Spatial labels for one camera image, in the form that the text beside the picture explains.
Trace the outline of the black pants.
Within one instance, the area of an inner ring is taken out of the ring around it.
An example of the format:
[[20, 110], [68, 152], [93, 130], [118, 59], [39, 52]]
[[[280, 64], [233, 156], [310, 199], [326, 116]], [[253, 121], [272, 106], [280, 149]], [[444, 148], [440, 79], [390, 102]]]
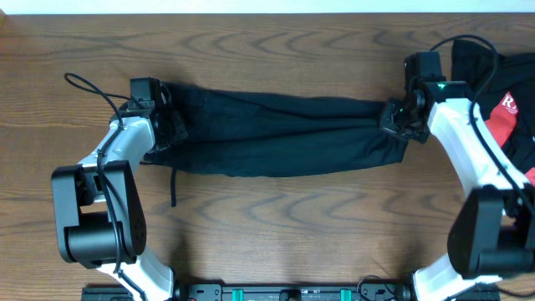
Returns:
[[314, 176], [403, 160], [407, 141], [382, 131], [378, 101], [166, 86], [185, 139], [145, 155], [174, 172]]

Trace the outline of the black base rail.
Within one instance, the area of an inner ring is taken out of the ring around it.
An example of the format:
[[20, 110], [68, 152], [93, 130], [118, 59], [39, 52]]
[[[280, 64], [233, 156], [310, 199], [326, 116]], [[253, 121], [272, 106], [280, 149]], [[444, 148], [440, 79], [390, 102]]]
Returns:
[[[83, 288], [83, 301], [134, 300], [126, 288], [119, 286]], [[379, 280], [366, 280], [357, 286], [230, 286], [220, 284], [195, 284], [178, 288], [175, 296], [167, 300], [188, 301], [350, 301], [350, 300], [416, 300], [408, 285]], [[499, 301], [496, 287], [473, 288], [446, 300]]]

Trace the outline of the black red shirt pile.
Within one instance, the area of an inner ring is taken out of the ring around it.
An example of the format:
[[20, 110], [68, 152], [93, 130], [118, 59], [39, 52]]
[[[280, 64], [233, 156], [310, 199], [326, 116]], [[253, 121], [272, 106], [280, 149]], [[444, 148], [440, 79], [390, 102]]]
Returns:
[[[451, 75], [455, 81], [477, 90], [492, 67], [490, 49], [466, 40], [453, 43]], [[500, 54], [497, 71], [477, 103], [503, 153], [534, 182], [534, 54]]]

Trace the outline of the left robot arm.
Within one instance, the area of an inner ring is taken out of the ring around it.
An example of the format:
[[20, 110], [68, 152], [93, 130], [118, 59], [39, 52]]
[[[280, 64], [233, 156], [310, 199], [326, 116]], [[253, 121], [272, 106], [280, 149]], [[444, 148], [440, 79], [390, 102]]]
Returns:
[[147, 247], [145, 215], [134, 174], [144, 157], [187, 137], [171, 94], [158, 79], [130, 81], [98, 146], [51, 175], [59, 254], [116, 279], [120, 300], [176, 300], [175, 273]]

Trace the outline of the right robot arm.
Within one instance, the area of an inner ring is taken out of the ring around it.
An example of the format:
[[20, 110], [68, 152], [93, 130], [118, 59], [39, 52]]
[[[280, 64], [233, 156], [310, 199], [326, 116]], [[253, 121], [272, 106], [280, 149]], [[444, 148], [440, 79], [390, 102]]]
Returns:
[[411, 277], [414, 300], [472, 299], [504, 278], [534, 270], [534, 188], [503, 154], [466, 83], [420, 82], [391, 99], [379, 127], [425, 143], [433, 135], [461, 182], [466, 201], [447, 252]]

